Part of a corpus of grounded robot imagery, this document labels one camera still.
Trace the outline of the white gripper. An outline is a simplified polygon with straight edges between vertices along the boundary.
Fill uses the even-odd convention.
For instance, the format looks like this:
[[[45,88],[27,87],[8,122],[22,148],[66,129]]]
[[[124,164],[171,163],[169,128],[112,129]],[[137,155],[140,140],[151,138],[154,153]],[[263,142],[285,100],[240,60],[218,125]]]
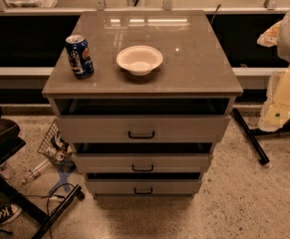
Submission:
[[[277,45],[281,21],[272,25],[257,39],[263,47]],[[274,72],[268,83],[267,100],[260,113],[258,126],[263,131],[276,131],[290,120],[290,67],[283,73]]]

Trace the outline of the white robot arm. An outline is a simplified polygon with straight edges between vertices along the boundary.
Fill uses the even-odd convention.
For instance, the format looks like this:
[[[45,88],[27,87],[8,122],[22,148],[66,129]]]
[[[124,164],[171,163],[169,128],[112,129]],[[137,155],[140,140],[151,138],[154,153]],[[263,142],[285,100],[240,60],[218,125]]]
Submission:
[[[290,120],[290,10],[284,18],[257,39],[263,47],[277,47],[278,56],[289,63],[284,73],[273,73],[258,126],[263,131],[276,131]]]

